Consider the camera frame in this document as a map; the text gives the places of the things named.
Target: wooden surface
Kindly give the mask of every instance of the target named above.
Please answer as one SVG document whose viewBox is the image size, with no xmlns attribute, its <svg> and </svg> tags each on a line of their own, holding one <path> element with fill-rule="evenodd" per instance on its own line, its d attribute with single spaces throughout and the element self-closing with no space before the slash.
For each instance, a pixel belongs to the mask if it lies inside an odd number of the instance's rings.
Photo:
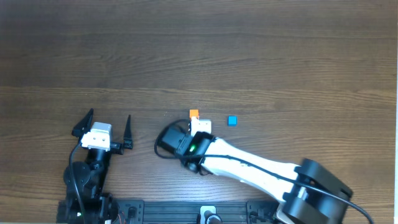
<svg viewBox="0 0 398 224">
<path fill-rule="evenodd" d="M 389 0 L 0 0 L 0 221 L 55 221 L 70 133 L 90 108 L 117 140 L 132 114 L 114 196 L 266 198 L 154 155 L 158 132 L 198 108 L 240 149 L 322 163 L 390 224 L 396 37 Z M 349 209 L 345 223 L 366 221 Z"/>
</svg>

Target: blue block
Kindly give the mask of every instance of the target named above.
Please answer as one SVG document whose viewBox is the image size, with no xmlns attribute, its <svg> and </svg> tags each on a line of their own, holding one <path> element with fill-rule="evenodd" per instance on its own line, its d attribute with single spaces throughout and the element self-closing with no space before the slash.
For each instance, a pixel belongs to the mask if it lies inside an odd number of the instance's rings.
<svg viewBox="0 0 398 224">
<path fill-rule="evenodd" d="M 238 124 L 237 116 L 228 116 L 228 126 L 236 126 Z"/>
</svg>

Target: wooden table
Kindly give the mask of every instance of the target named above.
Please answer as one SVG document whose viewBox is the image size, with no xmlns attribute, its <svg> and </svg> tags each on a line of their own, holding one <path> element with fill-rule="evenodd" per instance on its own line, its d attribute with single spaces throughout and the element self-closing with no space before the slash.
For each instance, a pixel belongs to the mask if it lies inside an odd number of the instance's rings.
<svg viewBox="0 0 398 224">
<path fill-rule="evenodd" d="M 198 108 L 240 149 L 322 163 L 390 224 L 396 71 L 393 0 L 0 1 L 0 221 L 55 221 L 70 132 L 90 108 L 116 140 L 132 115 L 115 197 L 267 198 L 154 155 L 158 132 Z M 349 209 L 345 223 L 366 222 Z"/>
</svg>

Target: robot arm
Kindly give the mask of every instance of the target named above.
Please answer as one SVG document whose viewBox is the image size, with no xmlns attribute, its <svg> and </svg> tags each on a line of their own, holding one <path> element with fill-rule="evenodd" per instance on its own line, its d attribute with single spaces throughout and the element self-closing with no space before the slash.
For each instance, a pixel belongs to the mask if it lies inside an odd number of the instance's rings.
<svg viewBox="0 0 398 224">
<path fill-rule="evenodd" d="M 279 202 L 275 217 L 282 223 L 338 224 L 343 220 L 347 204 L 278 179 L 248 164 L 312 185 L 344 200 L 349 200 L 353 194 L 332 173 L 309 159 L 304 159 L 301 166 L 271 161 L 237 149 L 211 134 L 197 132 L 191 136 L 173 127 L 163 132 L 157 143 L 175 154 L 182 165 L 191 171 L 198 172 L 203 168 L 212 174 L 237 179 L 269 194 Z"/>
</svg>

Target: green indicator light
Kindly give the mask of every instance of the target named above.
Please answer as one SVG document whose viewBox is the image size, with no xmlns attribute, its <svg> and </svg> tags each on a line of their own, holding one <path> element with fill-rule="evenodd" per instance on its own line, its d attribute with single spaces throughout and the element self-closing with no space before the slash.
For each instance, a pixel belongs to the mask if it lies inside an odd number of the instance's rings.
<svg viewBox="0 0 398 224">
<path fill-rule="evenodd" d="M 191 146 L 191 148 L 189 149 L 189 152 L 193 152 L 195 150 L 195 148 L 196 148 L 195 145 Z"/>
</svg>

